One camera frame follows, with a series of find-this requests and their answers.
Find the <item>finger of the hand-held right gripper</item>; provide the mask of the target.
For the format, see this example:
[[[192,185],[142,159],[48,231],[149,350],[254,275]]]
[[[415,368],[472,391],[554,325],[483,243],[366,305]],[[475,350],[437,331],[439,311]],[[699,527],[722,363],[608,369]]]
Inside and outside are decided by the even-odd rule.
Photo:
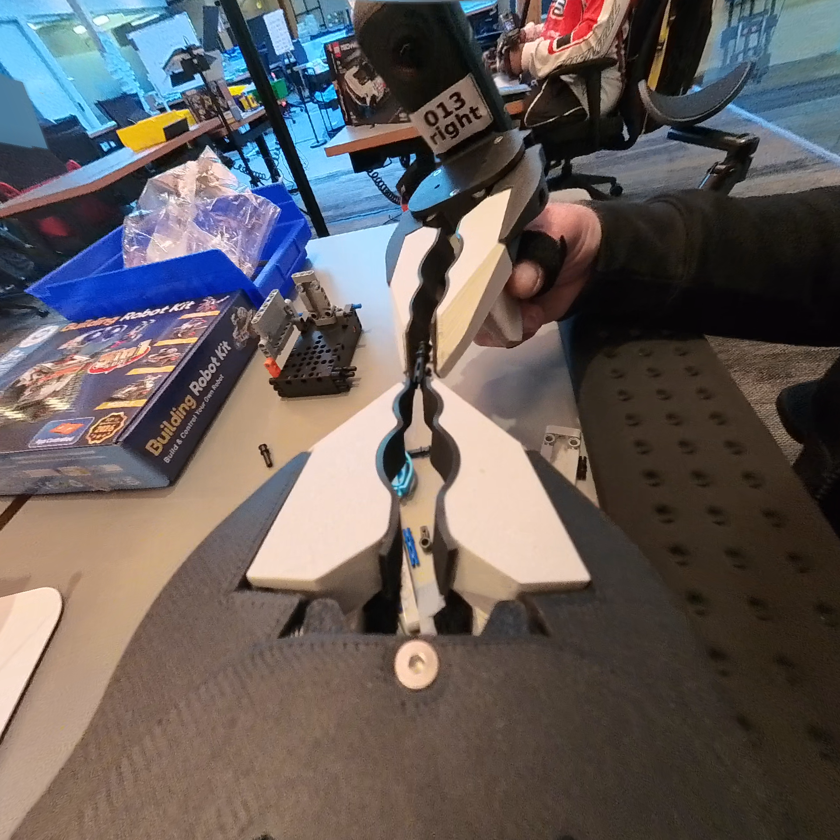
[[[458,224],[461,250],[446,273],[446,289],[434,316],[434,369],[446,377],[487,319],[502,347],[517,344],[517,303],[505,292],[512,270],[500,240],[510,191],[490,195]]]
[[[409,375],[420,343],[429,343],[434,372],[446,376],[457,341],[451,327],[449,271],[458,256],[458,236],[439,228],[399,226],[389,242],[389,290],[396,346]]]

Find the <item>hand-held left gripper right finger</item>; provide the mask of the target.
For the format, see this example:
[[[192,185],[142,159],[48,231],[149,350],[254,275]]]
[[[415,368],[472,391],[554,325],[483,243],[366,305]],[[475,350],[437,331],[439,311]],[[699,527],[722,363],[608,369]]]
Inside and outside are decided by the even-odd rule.
[[[442,596],[482,608],[576,592],[592,577],[539,477],[560,474],[441,381],[423,384],[435,500],[433,557]]]

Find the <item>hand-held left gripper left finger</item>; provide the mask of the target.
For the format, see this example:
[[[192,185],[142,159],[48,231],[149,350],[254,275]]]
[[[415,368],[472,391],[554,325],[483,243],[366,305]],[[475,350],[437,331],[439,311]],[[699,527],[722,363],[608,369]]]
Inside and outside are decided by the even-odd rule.
[[[370,632],[398,626],[403,548],[398,500],[377,456],[396,430],[394,384],[308,451],[247,570],[256,588],[334,600]]]

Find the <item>blue plastic bin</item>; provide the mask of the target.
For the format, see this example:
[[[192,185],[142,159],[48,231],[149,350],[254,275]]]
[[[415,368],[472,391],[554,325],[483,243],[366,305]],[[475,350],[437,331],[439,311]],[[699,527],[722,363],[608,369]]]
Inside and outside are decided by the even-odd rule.
[[[276,183],[255,192],[277,205],[280,214],[252,278],[216,249],[125,268],[123,229],[118,227],[38,280],[28,288],[28,294],[70,321],[238,291],[257,307],[273,290],[290,298],[294,288],[291,277],[307,259],[310,226],[285,186]]]

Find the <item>person's right forearm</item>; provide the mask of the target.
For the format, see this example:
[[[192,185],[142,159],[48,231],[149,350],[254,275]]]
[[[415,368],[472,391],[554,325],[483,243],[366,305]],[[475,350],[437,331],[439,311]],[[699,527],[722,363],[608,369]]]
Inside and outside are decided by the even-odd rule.
[[[768,196],[690,190],[595,212],[602,242],[570,314],[838,347],[838,185]]]

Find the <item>person's right hand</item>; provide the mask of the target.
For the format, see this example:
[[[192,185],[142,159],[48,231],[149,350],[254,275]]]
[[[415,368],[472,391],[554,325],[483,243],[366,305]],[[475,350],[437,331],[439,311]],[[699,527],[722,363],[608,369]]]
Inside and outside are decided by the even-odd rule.
[[[599,217],[589,203],[550,202],[528,226],[566,244],[566,256],[552,288],[543,291],[545,275],[537,264],[520,259],[511,269],[505,291],[518,301],[523,341],[547,323],[562,320],[588,281],[602,242]]]

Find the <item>black steel pillar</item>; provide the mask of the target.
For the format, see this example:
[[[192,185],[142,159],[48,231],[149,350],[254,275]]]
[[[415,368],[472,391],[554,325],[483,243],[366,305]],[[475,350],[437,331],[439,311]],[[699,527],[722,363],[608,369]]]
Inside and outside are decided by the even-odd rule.
[[[234,34],[237,45],[245,60],[248,73],[262,100],[263,108],[273,133],[289,167],[292,180],[297,186],[301,200],[306,208],[314,232],[320,238],[330,236],[330,231],[322,216],[322,211],[314,195],[306,172],[303,169],[297,148],[291,138],[286,121],[282,115],[277,96],[259,57],[256,44],[250,34],[245,17],[238,1],[221,1],[228,24]]]

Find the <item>black perforated panel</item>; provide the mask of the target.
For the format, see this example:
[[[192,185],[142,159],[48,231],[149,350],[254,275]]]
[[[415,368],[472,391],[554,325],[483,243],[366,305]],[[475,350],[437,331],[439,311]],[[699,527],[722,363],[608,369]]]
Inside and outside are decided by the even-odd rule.
[[[602,509],[689,615],[804,838],[838,838],[838,539],[708,341],[563,329]]]

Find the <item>black office chair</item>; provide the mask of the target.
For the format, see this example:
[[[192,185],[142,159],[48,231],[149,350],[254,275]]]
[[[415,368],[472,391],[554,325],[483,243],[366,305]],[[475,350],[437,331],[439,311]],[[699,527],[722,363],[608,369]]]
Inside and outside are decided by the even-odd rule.
[[[759,146],[751,134],[730,134],[700,125],[717,115],[744,87],[752,63],[736,66],[707,88],[688,92],[711,29],[712,2],[635,2],[617,56],[583,62],[532,79],[521,126],[542,146],[550,192],[595,187],[623,189],[612,176],[574,174],[572,160],[599,151],[626,151],[639,136],[669,126],[668,137],[725,151],[700,188],[729,194],[743,181]]]

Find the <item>clear plastic bag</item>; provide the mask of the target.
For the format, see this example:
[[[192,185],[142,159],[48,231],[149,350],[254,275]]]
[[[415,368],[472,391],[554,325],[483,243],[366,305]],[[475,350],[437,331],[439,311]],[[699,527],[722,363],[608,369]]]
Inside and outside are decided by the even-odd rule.
[[[239,184],[211,148],[147,181],[136,205],[122,223],[127,268],[216,249],[252,277],[281,216],[276,204]]]

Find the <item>robot kit box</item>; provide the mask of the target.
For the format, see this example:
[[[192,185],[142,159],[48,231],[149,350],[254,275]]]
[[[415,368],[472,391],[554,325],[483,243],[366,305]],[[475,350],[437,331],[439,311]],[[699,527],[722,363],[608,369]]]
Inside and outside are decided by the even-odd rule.
[[[163,488],[257,349],[243,291],[40,327],[2,355],[1,493]]]

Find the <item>long background workbench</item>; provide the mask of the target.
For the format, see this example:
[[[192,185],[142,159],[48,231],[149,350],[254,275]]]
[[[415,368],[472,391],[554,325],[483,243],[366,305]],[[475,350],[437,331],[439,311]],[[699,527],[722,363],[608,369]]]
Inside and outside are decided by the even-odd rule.
[[[181,147],[194,144],[204,137],[221,137],[222,133],[222,123],[212,119],[200,122],[173,139],[140,152],[121,148],[5,201],[1,206],[1,218],[15,217],[54,203],[96,193]]]

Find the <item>white book stand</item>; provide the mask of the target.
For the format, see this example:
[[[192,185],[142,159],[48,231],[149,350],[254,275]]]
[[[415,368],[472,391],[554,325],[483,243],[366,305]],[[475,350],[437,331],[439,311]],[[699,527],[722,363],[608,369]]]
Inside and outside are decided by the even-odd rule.
[[[53,637],[63,599],[53,587],[1,598],[1,736]]]

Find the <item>grey frame piece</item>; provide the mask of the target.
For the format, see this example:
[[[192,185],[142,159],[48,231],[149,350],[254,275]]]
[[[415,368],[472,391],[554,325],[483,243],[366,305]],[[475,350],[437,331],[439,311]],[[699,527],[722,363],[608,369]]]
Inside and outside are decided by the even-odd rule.
[[[572,485],[578,486],[586,481],[589,460],[580,429],[557,425],[546,426],[540,454]]]

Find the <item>black base plate assembly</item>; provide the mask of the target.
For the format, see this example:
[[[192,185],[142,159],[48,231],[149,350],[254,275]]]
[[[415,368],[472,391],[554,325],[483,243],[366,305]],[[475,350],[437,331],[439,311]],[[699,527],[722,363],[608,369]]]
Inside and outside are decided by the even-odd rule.
[[[356,374],[361,304],[334,305],[312,269],[291,278],[304,310],[273,290],[250,323],[269,383],[285,399],[346,393]]]

